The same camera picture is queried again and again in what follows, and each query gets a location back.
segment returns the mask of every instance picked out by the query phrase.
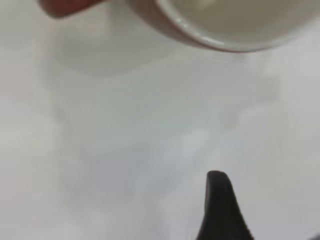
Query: black object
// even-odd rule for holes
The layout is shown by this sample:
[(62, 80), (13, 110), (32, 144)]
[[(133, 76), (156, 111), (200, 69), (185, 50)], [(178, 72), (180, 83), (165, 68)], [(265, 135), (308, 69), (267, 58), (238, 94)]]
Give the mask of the black object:
[(227, 174), (207, 174), (205, 215), (197, 240), (253, 240)]

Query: mug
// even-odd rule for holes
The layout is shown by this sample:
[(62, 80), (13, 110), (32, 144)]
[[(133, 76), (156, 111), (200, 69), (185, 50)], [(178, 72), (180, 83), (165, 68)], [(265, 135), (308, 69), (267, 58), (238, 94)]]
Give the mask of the mug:
[[(65, 17), (104, 0), (39, 0)], [(319, 0), (129, 0), (149, 24), (189, 45), (255, 52), (283, 44), (317, 16)]]

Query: white table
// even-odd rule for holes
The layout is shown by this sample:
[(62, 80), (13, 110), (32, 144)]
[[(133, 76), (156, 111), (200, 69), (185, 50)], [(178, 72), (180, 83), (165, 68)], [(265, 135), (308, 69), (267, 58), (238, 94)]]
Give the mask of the white table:
[(225, 171), (257, 240), (320, 232), (320, 24), (196, 49), (121, 0), (63, 21), (0, 1), (0, 238), (191, 240)]

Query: mug rim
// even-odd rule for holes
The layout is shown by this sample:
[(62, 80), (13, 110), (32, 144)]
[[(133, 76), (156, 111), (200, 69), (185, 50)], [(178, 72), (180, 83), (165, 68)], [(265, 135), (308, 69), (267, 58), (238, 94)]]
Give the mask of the mug rim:
[(213, 32), (201, 29), (178, 12), (172, 3), (172, 0), (155, 0), (155, 2), (162, 13), (189, 38), (200, 44), (208, 46), (209, 48), (226, 52), (256, 52), (279, 46), (296, 38), (303, 28), (313, 19), (313, 17), (310, 16), (307, 23), (290, 29), (287, 33), (284, 33), (282, 36), (275, 37), (272, 40), (263, 40), (257, 43), (243, 43), (234, 40), (219, 40)]

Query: mug handle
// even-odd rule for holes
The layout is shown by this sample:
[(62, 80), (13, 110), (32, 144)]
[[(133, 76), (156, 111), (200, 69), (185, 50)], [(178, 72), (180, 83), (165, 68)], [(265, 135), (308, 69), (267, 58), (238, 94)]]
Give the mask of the mug handle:
[(227, 174), (206, 177), (205, 214), (196, 240), (254, 240), (238, 206)]
[(54, 18), (63, 18), (104, 0), (38, 0), (43, 10)]

